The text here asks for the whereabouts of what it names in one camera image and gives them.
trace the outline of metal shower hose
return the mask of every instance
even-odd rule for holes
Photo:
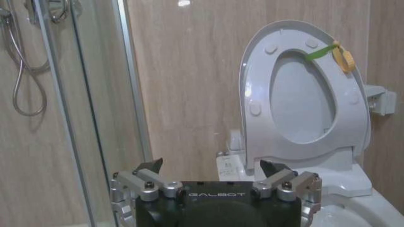
[[[11,0],[7,0],[7,3],[8,3],[9,9],[12,9]],[[24,56],[24,44],[23,44],[23,39],[21,39],[21,30],[20,30],[20,26],[17,25],[17,20],[16,20],[13,10],[11,10],[11,16],[5,19],[5,24],[7,25],[1,26],[1,27],[3,27],[3,37],[4,37],[5,46],[7,46],[7,52],[8,52],[13,62],[17,65],[17,68],[19,68],[17,80],[15,82],[13,92],[12,92],[12,105],[13,105],[15,110],[19,112],[19,114],[21,114],[24,116],[36,116],[47,108],[47,94],[45,94],[44,87],[39,82],[37,75],[40,73],[48,71],[49,62],[48,62],[48,59],[47,59],[45,63],[40,67],[32,67],[28,64],[27,58]],[[15,47],[17,56],[13,54],[13,52],[11,50],[9,40],[12,41],[12,45]],[[24,111],[20,108],[19,102],[17,102],[17,96],[19,96],[19,92],[20,92],[20,85],[21,85],[24,69],[27,69],[28,74],[29,74],[31,78],[33,79],[33,81],[37,85],[37,89],[39,89],[40,95],[41,95],[41,106],[33,112]]]

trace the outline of white toilet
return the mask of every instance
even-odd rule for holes
[[[240,66],[243,130],[217,157],[221,181],[265,178],[260,160],[323,179],[321,211],[312,226],[404,226],[404,217],[372,189],[356,163],[371,124],[357,68],[344,73],[332,53],[305,55],[333,38],[301,21],[279,21],[252,38]]]

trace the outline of screw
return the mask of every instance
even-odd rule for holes
[[[283,189],[287,189],[287,190],[292,189],[292,183],[289,181],[283,182]]]
[[[145,189],[152,189],[152,188],[155,188],[155,183],[151,182],[151,181],[145,182],[145,183],[144,183],[144,188],[145,188]]]

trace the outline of silver metal bracket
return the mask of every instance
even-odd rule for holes
[[[392,114],[396,109],[397,94],[381,86],[364,85],[369,111],[380,116]]]
[[[276,188],[277,198],[283,201],[301,199],[301,227],[312,224],[313,214],[321,209],[321,178],[304,172],[291,181],[284,181]]]
[[[135,227],[135,201],[140,197],[143,201],[155,201],[159,198],[159,190],[168,198],[176,198],[183,189],[183,183],[165,181],[148,169],[123,171],[113,174],[111,180],[111,204],[120,223],[124,227]]]
[[[263,181],[253,182],[252,195],[257,199],[269,198],[272,191],[280,200],[291,202],[301,199],[300,226],[312,224],[313,214],[321,209],[321,178],[317,174],[304,172],[301,175],[284,169]]]

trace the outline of tag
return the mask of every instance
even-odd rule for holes
[[[337,41],[332,45],[324,47],[313,53],[305,55],[305,60],[312,61],[316,58],[323,57],[329,51],[333,53],[333,59],[339,64],[344,73],[351,72],[355,69],[355,60],[349,51],[347,51]]]
[[[239,155],[227,155],[216,158],[219,180],[240,181],[239,168],[243,168]]]

